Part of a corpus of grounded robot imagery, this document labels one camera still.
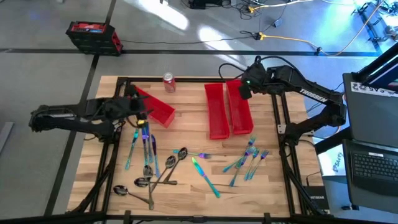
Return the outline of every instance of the table leg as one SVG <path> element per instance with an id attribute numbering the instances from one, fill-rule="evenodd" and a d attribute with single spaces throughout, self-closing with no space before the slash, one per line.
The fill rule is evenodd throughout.
<path id="1" fill-rule="evenodd" d="M 325 140 L 322 140 L 318 143 L 315 144 L 315 151 L 317 152 L 317 155 L 326 152 L 327 150 L 336 147 L 342 143 L 343 139 L 349 139 L 352 140 L 352 135 L 351 135 L 351 128 L 345 128 L 341 130 L 340 132 L 328 137 Z"/>

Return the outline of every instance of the sticker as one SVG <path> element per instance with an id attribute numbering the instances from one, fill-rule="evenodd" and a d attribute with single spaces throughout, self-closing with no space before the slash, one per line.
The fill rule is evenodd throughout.
<path id="1" fill-rule="evenodd" d="M 356 92 L 356 93 L 365 93 L 365 94 L 371 94 L 371 95 L 377 95 L 377 96 L 392 96 L 392 97 L 398 97 L 398 94 L 394 91 L 390 90 L 385 90 L 382 88 L 372 88 L 368 86 L 362 85 L 362 83 L 358 82 L 351 82 L 351 91 Z"/>
<path id="2" fill-rule="evenodd" d="M 378 153 L 374 153 L 374 152 L 369 152 L 370 156 L 378 156 L 378 157 L 384 157 L 383 154 L 378 154 Z"/>

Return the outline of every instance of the black metal frame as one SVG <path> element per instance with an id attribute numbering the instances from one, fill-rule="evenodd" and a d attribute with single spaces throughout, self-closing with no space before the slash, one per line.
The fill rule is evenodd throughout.
<path id="1" fill-rule="evenodd" d="M 119 77 L 116 82 L 116 89 L 114 94 L 119 96 L 121 93 L 121 87 L 125 85 L 125 89 L 131 83 L 134 82 L 161 82 L 162 78 L 129 78 L 129 77 Z M 176 78 L 176 82 L 192 82 L 192 83 L 207 83 L 207 82 L 224 82 L 219 78 Z M 275 116 L 275 126 L 281 124 L 277 97 L 275 95 L 271 95 L 272 105 L 274 109 Z M 289 109 L 286 102 L 286 96 L 281 96 L 282 108 L 284 112 L 284 119 L 286 123 L 290 122 L 289 117 Z M 134 220 L 159 220 L 159 221 L 188 221 L 193 223 L 204 223 L 204 222 L 261 222 L 261 223 L 271 223 L 271 222 L 284 222 L 284 223 L 374 223 L 367 221 L 359 221 L 359 220 L 347 220 L 341 218 L 334 218 L 330 215 L 313 215 L 309 213 L 307 207 L 308 204 L 308 195 L 305 190 L 302 188 L 301 180 L 300 180 L 300 168 L 299 162 L 297 160 L 297 155 L 295 151 L 295 147 L 290 147 L 291 151 L 291 163 L 293 165 L 293 172 L 289 167 L 289 163 L 286 159 L 285 154 L 285 144 L 280 143 L 280 155 L 282 161 L 282 169 L 284 173 L 284 181 L 285 181 L 285 189 L 287 194 L 287 202 L 289 207 L 290 217 L 285 218 L 274 218 L 271 217 L 269 213 L 264 213 L 263 217 L 203 217 L 203 216 L 152 216 L 152 215 L 131 215 L 131 211 L 126 211 L 124 215 L 107 215 L 107 209 L 109 204 L 109 198 L 111 193 L 111 186 L 113 182 L 113 175 L 116 165 L 116 159 L 118 156 L 119 149 L 119 141 L 122 133 L 122 128 L 118 128 L 112 139 L 109 141 L 105 141 L 103 143 L 103 149 L 101 152 L 100 161 L 98 164 L 98 173 L 96 176 L 96 182 L 92 190 L 86 196 L 86 198 L 81 202 L 81 204 L 74 210 L 67 212 L 63 215 L 47 215 L 42 217 L 30 217 L 30 218 L 17 218 L 12 220 L 0 220 L 0 223 L 89 223 L 89 222 L 98 222 L 106 220 L 124 220 L 124 223 L 130 224 Z M 281 140 L 281 135 L 278 134 L 279 142 Z M 109 150 L 110 145 L 113 145 L 113 151 L 111 158 L 109 160 L 108 165 L 105 167 L 106 157 Z M 100 187 L 104 184 L 105 179 L 108 179 L 106 182 L 106 189 L 104 193 L 104 201 L 101 207 L 101 210 L 97 212 L 97 203 Z M 296 214 L 294 207 L 294 198 L 292 193 L 292 186 L 290 182 L 293 182 L 298 190 L 298 198 L 300 202 L 300 209 L 302 214 Z M 87 207 L 91 204 L 90 211 L 85 212 Z"/>

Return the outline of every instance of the utensil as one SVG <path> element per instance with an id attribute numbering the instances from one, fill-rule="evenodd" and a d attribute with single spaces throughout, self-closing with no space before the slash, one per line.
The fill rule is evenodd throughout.
<path id="1" fill-rule="evenodd" d="M 246 174 L 243 177 L 244 180 L 248 180 L 251 166 L 253 165 L 253 161 L 258 156 L 258 154 L 259 154 L 259 150 L 256 148 L 256 150 L 253 152 L 253 158 L 250 161 L 249 169 L 248 169 L 248 171 L 246 172 Z"/>
<path id="2" fill-rule="evenodd" d="M 147 139 L 147 134 L 145 131 L 145 128 L 141 129 L 141 134 L 142 134 L 142 143 L 144 145 L 144 165 L 148 165 L 148 152 L 147 152 L 147 144 L 146 144 L 146 139 Z"/>
<path id="3" fill-rule="evenodd" d="M 140 177 L 140 178 L 137 178 L 137 179 L 134 180 L 134 184 L 137 187 L 146 187 L 146 186 L 148 186 L 148 184 L 154 184 L 154 183 L 156 183 L 156 182 L 148 182 L 148 180 L 146 180 L 143 177 Z M 168 182 L 158 182 L 158 184 L 177 185 L 178 182 L 176 180 L 171 180 L 171 181 L 168 181 Z"/>
<path id="4" fill-rule="evenodd" d="M 265 159 L 265 158 L 267 157 L 268 153 L 269 153 L 269 151 L 267 151 L 267 150 L 264 150 L 264 151 L 261 153 L 260 160 L 257 162 L 257 165 L 255 166 L 253 172 L 251 172 L 251 174 L 249 175 L 249 180 L 251 180 L 251 179 L 253 178 L 254 173 L 256 172 L 257 168 L 258 168 L 259 165 L 260 165 L 260 162 L 261 162 L 263 159 Z"/>
<path id="5" fill-rule="evenodd" d="M 127 158 L 126 166 L 124 167 L 124 169 L 126 169 L 126 170 L 130 169 L 131 156 L 132 156 L 132 152 L 134 150 L 134 146 L 136 145 L 138 136 L 139 136 L 139 129 L 136 129 L 136 131 L 134 132 L 134 138 L 132 139 L 132 142 L 131 142 L 129 157 Z"/>
<path id="6" fill-rule="evenodd" d="M 173 153 L 178 153 L 179 150 L 178 149 L 174 149 Z M 202 159 L 210 159 L 211 158 L 211 154 L 209 153 L 194 153 L 194 152 L 187 152 L 187 154 L 189 155 L 193 155 L 193 156 L 199 156 Z"/>
<path id="7" fill-rule="evenodd" d="M 173 167 L 174 164 L 175 164 L 175 156 L 169 156 L 169 158 L 166 159 L 166 163 L 165 163 L 166 168 L 164 169 L 163 173 L 160 175 L 160 177 L 156 180 L 156 182 L 152 186 L 151 192 L 153 192 L 155 190 L 156 185 L 159 183 L 160 178 L 162 178 L 162 176 L 166 172 L 166 170 Z"/>
<path id="8" fill-rule="evenodd" d="M 239 172 L 240 168 L 243 166 L 244 161 L 246 160 L 247 157 L 248 157 L 248 156 L 246 156 L 246 153 L 245 153 L 245 156 L 241 159 L 241 161 L 238 162 L 238 163 L 236 164 L 235 175 L 234 175 L 234 177 L 232 178 L 231 182 L 229 183 L 229 186 L 230 186 L 230 187 L 233 187 L 233 186 L 234 186 L 236 176 L 238 175 L 238 172 Z"/>
<path id="9" fill-rule="evenodd" d="M 180 149 L 180 151 L 178 152 L 178 155 L 177 155 L 177 157 L 178 157 L 177 163 L 175 163 L 175 165 L 173 166 L 173 169 L 170 171 L 170 173 L 167 175 L 167 177 L 163 181 L 169 181 L 178 162 L 185 159 L 187 154 L 188 154 L 188 149 L 186 147 L 183 147 Z"/>
<path id="10" fill-rule="evenodd" d="M 159 162 L 157 160 L 157 153 L 156 153 L 156 140 L 155 140 L 155 136 L 153 134 L 151 134 L 151 136 L 152 136 L 152 148 L 154 148 L 154 155 L 155 155 L 155 174 L 156 174 L 156 177 L 159 178 L 160 171 L 159 171 Z"/>
<path id="11" fill-rule="evenodd" d="M 251 147 L 254 144 L 255 140 L 256 140 L 256 136 L 254 136 L 254 135 L 250 136 L 250 139 L 249 139 L 249 142 L 248 142 L 248 146 L 246 148 Z M 242 162 L 240 164 L 238 163 L 238 167 L 243 166 L 243 164 L 246 162 L 247 158 L 248 158 L 247 156 L 244 156 L 242 158 Z"/>
<path id="12" fill-rule="evenodd" d="M 248 147 L 246 149 L 246 151 L 244 152 L 244 155 L 242 157 L 240 157 L 238 160 L 236 160 L 235 162 L 233 162 L 232 164 L 224 167 L 223 172 L 227 172 L 229 171 L 230 168 L 232 168 L 234 165 L 236 165 L 241 159 L 243 159 L 245 156 L 249 156 L 250 154 L 252 154 L 254 152 L 254 148 L 253 147 Z"/>
<path id="13" fill-rule="evenodd" d="M 114 191 L 117 195 L 120 195 L 120 196 L 131 195 L 131 196 L 133 196 L 133 197 L 135 197 L 135 198 L 138 198 L 139 200 L 142 200 L 143 202 L 149 204 L 149 200 L 148 200 L 148 199 L 142 198 L 142 197 L 140 197 L 140 196 L 138 196 L 138 195 L 135 195 L 135 194 L 130 193 L 129 190 L 127 189 L 127 187 L 125 187 L 125 186 L 123 186 L 123 185 L 116 185 L 116 186 L 114 186 L 114 187 L 113 187 L 113 191 Z"/>
<path id="14" fill-rule="evenodd" d="M 152 170 L 152 168 L 148 165 L 145 165 L 143 173 L 144 173 L 145 179 L 147 179 L 148 182 L 150 182 L 150 179 L 154 176 L 154 171 Z M 150 191 L 150 184 L 148 187 L 148 192 L 149 192 L 149 210 L 153 210 L 154 209 L 154 201 L 152 200 L 152 192 Z"/>
<path id="15" fill-rule="evenodd" d="M 215 188 L 215 186 L 210 182 L 209 178 L 206 176 L 205 171 L 203 171 L 203 169 L 199 166 L 197 160 L 193 157 L 192 158 L 192 162 L 193 165 L 195 166 L 196 170 L 198 171 L 198 173 L 205 178 L 207 184 L 209 184 L 209 186 L 211 187 L 211 189 L 213 190 L 214 194 L 216 195 L 217 198 L 221 197 L 221 194 L 218 192 L 218 190 Z"/>
<path id="16" fill-rule="evenodd" d="M 150 147 L 150 133 L 149 133 L 149 123 L 147 122 L 147 125 L 145 127 L 146 131 L 145 133 L 147 134 L 147 142 L 148 142 L 148 155 L 149 155 L 149 163 L 154 162 L 154 158 L 152 156 L 152 149 Z"/>

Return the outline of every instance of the red plastic bin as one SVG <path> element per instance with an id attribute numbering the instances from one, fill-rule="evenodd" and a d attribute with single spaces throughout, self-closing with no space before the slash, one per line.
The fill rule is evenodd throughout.
<path id="1" fill-rule="evenodd" d="M 157 98 L 153 97 L 152 95 L 148 94 L 144 90 L 136 87 L 137 91 L 140 95 L 149 96 L 148 98 L 144 99 L 144 104 L 147 110 L 153 110 L 149 117 L 152 118 L 154 121 L 159 123 L 165 128 L 168 128 L 170 123 L 174 120 L 175 116 L 175 109 L 172 108 L 167 103 L 158 100 Z"/>
<path id="2" fill-rule="evenodd" d="M 249 134 L 253 131 L 253 119 L 251 118 L 248 101 L 242 99 L 239 93 L 240 86 L 240 80 L 226 82 L 232 130 L 234 134 Z"/>
<path id="3" fill-rule="evenodd" d="M 209 114 L 210 139 L 229 138 L 222 83 L 205 84 Z"/>

